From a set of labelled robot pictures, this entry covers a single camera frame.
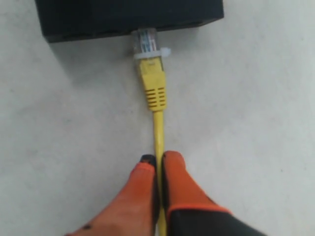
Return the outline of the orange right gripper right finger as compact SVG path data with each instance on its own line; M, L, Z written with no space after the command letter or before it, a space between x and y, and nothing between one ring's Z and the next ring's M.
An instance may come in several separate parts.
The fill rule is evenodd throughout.
M263 235L209 198L188 173L179 152L164 153L162 180L169 236Z

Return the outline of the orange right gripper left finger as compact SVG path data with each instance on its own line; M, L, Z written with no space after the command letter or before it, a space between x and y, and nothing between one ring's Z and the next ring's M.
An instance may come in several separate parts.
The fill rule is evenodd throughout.
M156 158L142 155L117 196L70 236L154 236L158 221Z

